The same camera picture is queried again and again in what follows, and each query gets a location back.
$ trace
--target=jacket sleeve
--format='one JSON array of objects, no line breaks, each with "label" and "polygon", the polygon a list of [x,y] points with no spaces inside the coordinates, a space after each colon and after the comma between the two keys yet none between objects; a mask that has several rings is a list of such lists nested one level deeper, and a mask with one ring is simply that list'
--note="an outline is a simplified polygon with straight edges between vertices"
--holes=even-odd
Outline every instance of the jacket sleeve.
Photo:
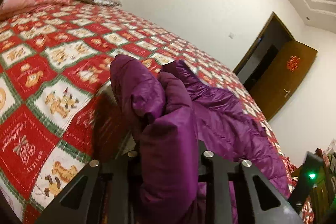
[{"label": "jacket sleeve", "polygon": [[183,83],[159,74],[167,105],[141,137],[143,184],[140,198],[148,223],[174,224],[185,218],[198,189],[198,145],[192,102]]}]

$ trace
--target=red decoration on door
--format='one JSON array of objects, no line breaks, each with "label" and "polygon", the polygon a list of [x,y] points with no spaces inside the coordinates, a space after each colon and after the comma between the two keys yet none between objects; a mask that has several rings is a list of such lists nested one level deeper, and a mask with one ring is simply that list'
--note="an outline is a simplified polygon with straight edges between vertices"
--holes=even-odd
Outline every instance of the red decoration on door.
[{"label": "red decoration on door", "polygon": [[298,64],[300,62],[300,58],[297,56],[292,56],[290,60],[287,61],[287,69],[290,70],[291,72],[295,71],[298,69]]}]

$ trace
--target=bed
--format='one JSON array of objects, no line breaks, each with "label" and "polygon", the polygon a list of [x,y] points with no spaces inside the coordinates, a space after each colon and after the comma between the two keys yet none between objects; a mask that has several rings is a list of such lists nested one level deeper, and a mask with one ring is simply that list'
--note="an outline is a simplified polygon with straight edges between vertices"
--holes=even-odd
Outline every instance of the bed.
[{"label": "bed", "polygon": [[115,157],[128,141],[109,83],[117,54],[154,75],[184,60],[202,82],[230,90],[265,129],[291,190],[289,161],[234,73],[155,23],[71,0],[0,22],[0,190],[23,223],[33,223],[90,159]]}]

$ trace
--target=door handle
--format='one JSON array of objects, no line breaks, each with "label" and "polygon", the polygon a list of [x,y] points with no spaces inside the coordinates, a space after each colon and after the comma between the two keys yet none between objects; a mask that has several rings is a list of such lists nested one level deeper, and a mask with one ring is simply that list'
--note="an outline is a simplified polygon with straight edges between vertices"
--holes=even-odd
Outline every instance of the door handle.
[{"label": "door handle", "polygon": [[285,89],[283,89],[283,90],[286,92],[286,95],[285,95],[285,98],[286,98],[291,91],[290,90],[285,90]]}]

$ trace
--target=black metal frame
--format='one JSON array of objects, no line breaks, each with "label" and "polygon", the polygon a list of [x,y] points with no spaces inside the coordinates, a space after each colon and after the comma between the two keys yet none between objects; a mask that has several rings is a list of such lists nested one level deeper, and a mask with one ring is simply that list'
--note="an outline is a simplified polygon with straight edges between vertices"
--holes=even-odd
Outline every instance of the black metal frame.
[{"label": "black metal frame", "polygon": [[[240,224],[302,224],[298,213],[315,183],[308,174],[317,174],[323,164],[319,157],[307,154],[302,177],[286,200],[250,161],[233,163],[205,151],[200,141],[199,182],[207,182],[206,224],[233,223],[229,182],[235,188]],[[71,224],[99,224],[106,192],[108,224],[134,224],[129,187],[142,181],[137,155],[131,151],[105,164],[91,161],[55,197],[35,224],[59,224],[65,223],[64,220]]]}]

